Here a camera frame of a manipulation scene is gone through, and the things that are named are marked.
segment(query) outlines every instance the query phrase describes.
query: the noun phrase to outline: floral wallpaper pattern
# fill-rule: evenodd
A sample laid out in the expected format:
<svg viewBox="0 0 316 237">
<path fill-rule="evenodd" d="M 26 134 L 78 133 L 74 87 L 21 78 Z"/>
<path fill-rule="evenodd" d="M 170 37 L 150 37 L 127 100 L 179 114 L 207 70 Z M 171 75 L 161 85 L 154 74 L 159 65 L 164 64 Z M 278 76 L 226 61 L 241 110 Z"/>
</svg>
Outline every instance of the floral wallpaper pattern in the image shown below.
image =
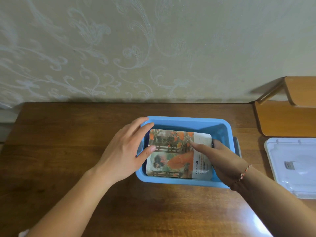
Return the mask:
<svg viewBox="0 0 316 237">
<path fill-rule="evenodd" d="M 316 0 L 0 0 L 0 103 L 249 102 L 315 75 Z"/>
</svg>

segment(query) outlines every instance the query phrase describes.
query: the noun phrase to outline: person's left hand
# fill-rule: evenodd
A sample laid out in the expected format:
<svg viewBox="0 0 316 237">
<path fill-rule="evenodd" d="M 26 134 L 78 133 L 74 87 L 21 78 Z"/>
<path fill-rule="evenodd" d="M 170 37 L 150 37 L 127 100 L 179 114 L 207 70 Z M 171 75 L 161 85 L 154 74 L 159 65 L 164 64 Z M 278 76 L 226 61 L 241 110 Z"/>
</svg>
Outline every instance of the person's left hand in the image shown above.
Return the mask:
<svg viewBox="0 0 316 237">
<path fill-rule="evenodd" d="M 106 176 L 111 184 L 125 179 L 137 171 L 148 156 L 156 150 L 155 146 L 148 146 L 136 157 L 140 142 L 154 126 L 154 123 L 148 123 L 140 127 L 145 121 L 148 121 L 148 117 L 140 117 L 120 129 L 96 164 L 95 168 L 98 173 Z"/>
</svg>

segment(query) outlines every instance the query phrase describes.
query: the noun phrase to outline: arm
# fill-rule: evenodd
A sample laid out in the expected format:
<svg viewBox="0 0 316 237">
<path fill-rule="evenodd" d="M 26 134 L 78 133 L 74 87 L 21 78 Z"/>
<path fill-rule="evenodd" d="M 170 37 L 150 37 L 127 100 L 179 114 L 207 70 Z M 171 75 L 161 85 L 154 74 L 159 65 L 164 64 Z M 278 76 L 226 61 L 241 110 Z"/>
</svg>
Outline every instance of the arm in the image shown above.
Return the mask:
<svg viewBox="0 0 316 237">
<path fill-rule="evenodd" d="M 248 163 L 221 142 L 214 140 L 214 145 L 212 149 L 192 143 L 210 159 L 220 180 L 246 200 L 273 236 L 315 236 L 315 212 L 254 167 L 236 183 Z"/>
<path fill-rule="evenodd" d="M 138 170 L 156 149 L 149 146 L 136 157 L 144 135 L 153 127 L 140 117 L 113 137 L 100 161 L 30 230 L 27 237 L 78 237 L 86 228 L 100 199 L 116 182 Z"/>
</svg>

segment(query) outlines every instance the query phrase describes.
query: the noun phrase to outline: white label section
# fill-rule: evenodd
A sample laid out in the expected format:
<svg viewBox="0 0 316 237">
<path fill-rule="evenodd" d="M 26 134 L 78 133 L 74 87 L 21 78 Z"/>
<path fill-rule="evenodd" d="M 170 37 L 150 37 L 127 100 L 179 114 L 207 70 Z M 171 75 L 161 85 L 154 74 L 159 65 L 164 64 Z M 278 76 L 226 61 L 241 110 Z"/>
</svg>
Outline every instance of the white label section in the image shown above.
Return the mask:
<svg viewBox="0 0 316 237">
<path fill-rule="evenodd" d="M 212 147 L 210 134 L 194 133 L 194 142 Z M 202 153 L 194 150 L 192 179 L 211 179 L 212 164 Z"/>
</svg>

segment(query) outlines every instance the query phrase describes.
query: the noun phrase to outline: fingernail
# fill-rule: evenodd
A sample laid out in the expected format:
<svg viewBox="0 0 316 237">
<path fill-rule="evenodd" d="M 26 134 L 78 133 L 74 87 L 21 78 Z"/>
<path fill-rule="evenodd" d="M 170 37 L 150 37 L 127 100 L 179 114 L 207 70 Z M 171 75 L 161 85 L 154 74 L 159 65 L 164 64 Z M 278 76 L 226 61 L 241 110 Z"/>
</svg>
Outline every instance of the fingernail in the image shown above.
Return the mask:
<svg viewBox="0 0 316 237">
<path fill-rule="evenodd" d="M 154 146 L 154 145 L 152 145 L 151 147 L 150 147 L 150 151 L 155 151 L 156 150 L 156 146 Z"/>
</svg>

